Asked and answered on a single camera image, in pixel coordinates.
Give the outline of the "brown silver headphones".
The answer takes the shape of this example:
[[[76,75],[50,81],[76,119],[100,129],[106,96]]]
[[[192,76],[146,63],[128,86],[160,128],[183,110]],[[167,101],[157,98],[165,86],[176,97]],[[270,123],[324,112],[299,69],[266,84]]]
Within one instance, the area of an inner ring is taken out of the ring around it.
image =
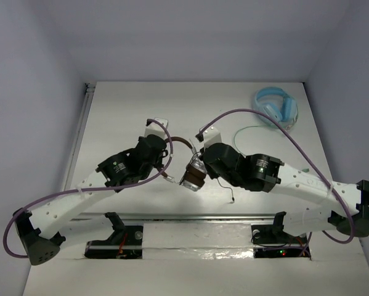
[[[176,182],[176,180],[172,176],[168,175],[166,172],[161,174],[162,177],[170,183],[178,184],[187,189],[190,189],[193,192],[200,190],[205,184],[205,179],[207,175],[206,167],[204,163],[200,160],[200,152],[197,151],[197,149],[190,141],[182,137],[173,136],[171,140],[172,142],[180,142],[186,145],[192,152],[192,158],[186,165],[185,172],[179,182]]]

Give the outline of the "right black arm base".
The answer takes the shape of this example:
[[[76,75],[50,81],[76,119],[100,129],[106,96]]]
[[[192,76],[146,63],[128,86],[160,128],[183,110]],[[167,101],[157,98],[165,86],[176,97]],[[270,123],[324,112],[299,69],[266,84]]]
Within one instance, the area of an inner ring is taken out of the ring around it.
[[[283,219],[286,212],[278,212],[272,224],[252,225],[252,243],[261,246],[287,245],[288,235],[283,231]]]

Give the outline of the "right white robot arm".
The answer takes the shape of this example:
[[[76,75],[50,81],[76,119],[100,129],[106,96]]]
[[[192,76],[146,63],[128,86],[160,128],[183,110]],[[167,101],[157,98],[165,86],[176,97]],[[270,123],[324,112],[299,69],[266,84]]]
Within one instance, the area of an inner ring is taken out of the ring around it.
[[[355,237],[369,236],[369,181],[356,184],[323,181],[265,154],[243,156],[233,147],[215,143],[204,148],[201,161],[210,178],[222,178],[251,192],[283,194],[311,202],[316,208],[275,214],[275,231],[298,236],[337,230]]]

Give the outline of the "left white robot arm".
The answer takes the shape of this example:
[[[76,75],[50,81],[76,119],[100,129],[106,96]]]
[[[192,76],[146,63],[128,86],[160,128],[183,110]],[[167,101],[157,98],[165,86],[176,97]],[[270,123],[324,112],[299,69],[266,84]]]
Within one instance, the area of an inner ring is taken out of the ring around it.
[[[172,151],[169,139],[155,134],[141,136],[135,147],[114,154],[101,163],[74,189],[57,192],[13,214],[25,258],[38,266],[53,259],[67,242],[64,227],[97,202],[124,189],[154,179],[151,172],[165,169],[163,159]]]

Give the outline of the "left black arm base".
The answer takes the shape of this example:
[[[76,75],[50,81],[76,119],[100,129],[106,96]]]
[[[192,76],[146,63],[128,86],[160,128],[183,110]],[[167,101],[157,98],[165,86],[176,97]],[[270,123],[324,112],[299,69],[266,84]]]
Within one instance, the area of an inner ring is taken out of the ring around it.
[[[126,227],[115,212],[107,212],[104,216],[109,219],[112,224],[113,232],[105,240],[92,240],[87,243],[86,250],[95,246],[110,246],[110,245],[120,245],[122,241],[126,238]]]

